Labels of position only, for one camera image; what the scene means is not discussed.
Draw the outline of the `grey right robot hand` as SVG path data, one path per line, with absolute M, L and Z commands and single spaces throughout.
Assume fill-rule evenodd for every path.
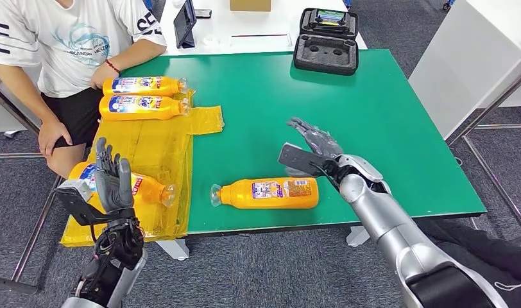
M 320 130 L 298 117 L 292 117 L 286 124 L 305 139 L 312 153 L 328 158 L 336 158 L 343 153 L 341 146 L 329 132 Z

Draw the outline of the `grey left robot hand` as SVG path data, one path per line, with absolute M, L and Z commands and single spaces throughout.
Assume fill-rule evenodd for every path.
M 96 141 L 94 173 L 99 200 L 106 213 L 133 207 L 132 172 L 127 158 L 112 154 L 105 137 Z

